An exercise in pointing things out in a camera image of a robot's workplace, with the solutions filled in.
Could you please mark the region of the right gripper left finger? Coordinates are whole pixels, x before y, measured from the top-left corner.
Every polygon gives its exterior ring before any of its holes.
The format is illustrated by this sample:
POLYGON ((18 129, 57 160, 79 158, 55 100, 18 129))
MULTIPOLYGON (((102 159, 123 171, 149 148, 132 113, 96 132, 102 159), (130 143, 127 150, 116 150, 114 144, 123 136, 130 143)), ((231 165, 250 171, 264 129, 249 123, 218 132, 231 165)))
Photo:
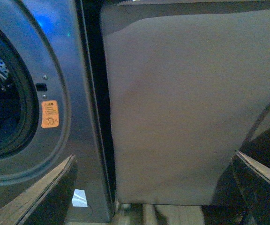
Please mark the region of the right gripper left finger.
POLYGON ((74 194, 78 165, 70 155, 0 209, 0 225, 63 225, 74 194))

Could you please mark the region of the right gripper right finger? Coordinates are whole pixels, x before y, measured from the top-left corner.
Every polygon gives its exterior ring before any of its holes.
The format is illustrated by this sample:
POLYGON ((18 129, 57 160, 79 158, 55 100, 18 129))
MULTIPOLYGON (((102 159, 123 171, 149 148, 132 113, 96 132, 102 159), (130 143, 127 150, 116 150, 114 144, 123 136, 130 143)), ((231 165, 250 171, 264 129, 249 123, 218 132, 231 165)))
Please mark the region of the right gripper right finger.
POLYGON ((270 225, 270 168, 237 151, 232 157, 236 184, 247 208, 245 225, 270 225))

